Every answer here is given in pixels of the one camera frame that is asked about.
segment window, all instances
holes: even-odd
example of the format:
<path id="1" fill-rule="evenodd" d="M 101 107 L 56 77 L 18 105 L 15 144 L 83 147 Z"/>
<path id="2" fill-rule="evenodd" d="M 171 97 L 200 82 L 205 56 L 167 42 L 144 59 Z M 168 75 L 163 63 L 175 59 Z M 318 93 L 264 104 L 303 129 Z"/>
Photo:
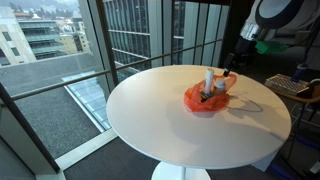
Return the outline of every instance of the window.
<path id="1" fill-rule="evenodd" d="M 7 41 L 12 41 L 12 39 L 11 39 L 11 37 L 10 37 L 10 35 L 9 35 L 8 32 L 2 32 L 2 34 L 3 34 L 4 38 L 5 38 Z"/>
<path id="2" fill-rule="evenodd" d="M 11 49 L 12 49 L 12 52 L 13 52 L 13 54 L 14 54 L 15 56 L 20 56 L 17 48 L 11 48 Z"/>

